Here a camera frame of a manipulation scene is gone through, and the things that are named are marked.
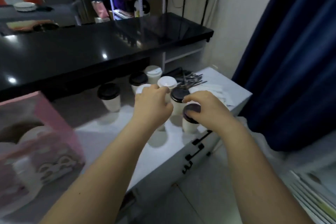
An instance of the black drawer handle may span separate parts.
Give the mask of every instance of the black drawer handle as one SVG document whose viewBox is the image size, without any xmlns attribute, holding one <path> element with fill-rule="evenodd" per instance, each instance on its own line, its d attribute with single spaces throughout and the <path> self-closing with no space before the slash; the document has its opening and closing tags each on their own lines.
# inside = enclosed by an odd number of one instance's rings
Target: black drawer handle
<svg viewBox="0 0 336 224">
<path fill-rule="evenodd" d="M 204 149 L 204 144 L 200 144 L 199 146 L 198 146 L 198 151 L 196 151 L 193 155 L 190 155 L 190 154 L 188 154 L 186 157 L 185 157 L 185 159 L 187 160 L 187 161 L 189 161 L 189 160 L 191 160 L 193 157 L 195 157 L 201 150 L 203 150 Z"/>
<path fill-rule="evenodd" d="M 204 138 L 206 138 L 211 133 L 212 133 L 212 131 L 208 130 L 207 133 L 203 137 L 201 137 L 200 139 L 195 139 L 194 141 L 192 141 L 192 144 L 193 145 L 198 145 Z"/>
<path fill-rule="evenodd" d="M 184 165 L 184 169 L 182 170 L 182 173 L 185 175 L 186 172 L 193 166 L 193 163 L 191 161 L 189 161 L 190 166 Z"/>
</svg>

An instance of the glossy black counter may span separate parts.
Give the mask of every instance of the glossy black counter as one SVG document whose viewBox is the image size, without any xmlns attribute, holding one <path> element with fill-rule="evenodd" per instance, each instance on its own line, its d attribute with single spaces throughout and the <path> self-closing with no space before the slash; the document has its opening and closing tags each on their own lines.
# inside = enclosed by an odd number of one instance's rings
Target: glossy black counter
<svg viewBox="0 0 336 224">
<path fill-rule="evenodd" d="M 212 35 L 208 28 L 167 13 L 0 37 L 0 101 L 209 40 Z"/>
</svg>

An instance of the stack of plates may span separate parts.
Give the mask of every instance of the stack of plates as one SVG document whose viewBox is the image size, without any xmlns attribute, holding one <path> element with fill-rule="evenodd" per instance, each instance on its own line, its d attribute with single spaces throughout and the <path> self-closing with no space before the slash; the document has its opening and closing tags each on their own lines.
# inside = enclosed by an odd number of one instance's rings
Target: stack of plates
<svg viewBox="0 0 336 224">
<path fill-rule="evenodd" d="M 31 2 L 19 2 L 14 4 L 14 8 L 19 12 L 31 12 L 35 11 L 37 6 L 35 3 Z"/>
</svg>

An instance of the dark blue curtain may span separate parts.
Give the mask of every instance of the dark blue curtain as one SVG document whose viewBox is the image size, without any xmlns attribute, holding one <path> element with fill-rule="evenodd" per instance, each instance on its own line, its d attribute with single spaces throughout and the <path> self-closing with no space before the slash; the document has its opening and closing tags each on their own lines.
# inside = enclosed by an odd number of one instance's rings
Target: dark blue curtain
<svg viewBox="0 0 336 224">
<path fill-rule="evenodd" d="M 276 151 L 336 128 L 336 0 L 271 0 L 233 81 L 253 93 L 241 112 Z"/>
</svg>

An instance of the floor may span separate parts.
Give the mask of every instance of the floor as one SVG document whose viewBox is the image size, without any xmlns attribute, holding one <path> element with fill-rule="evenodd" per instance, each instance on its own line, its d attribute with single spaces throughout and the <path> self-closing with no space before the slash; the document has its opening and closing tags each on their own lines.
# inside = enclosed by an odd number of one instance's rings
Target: floor
<svg viewBox="0 0 336 224">
<path fill-rule="evenodd" d="M 225 156 L 220 147 L 136 223 L 241 224 Z"/>
</svg>

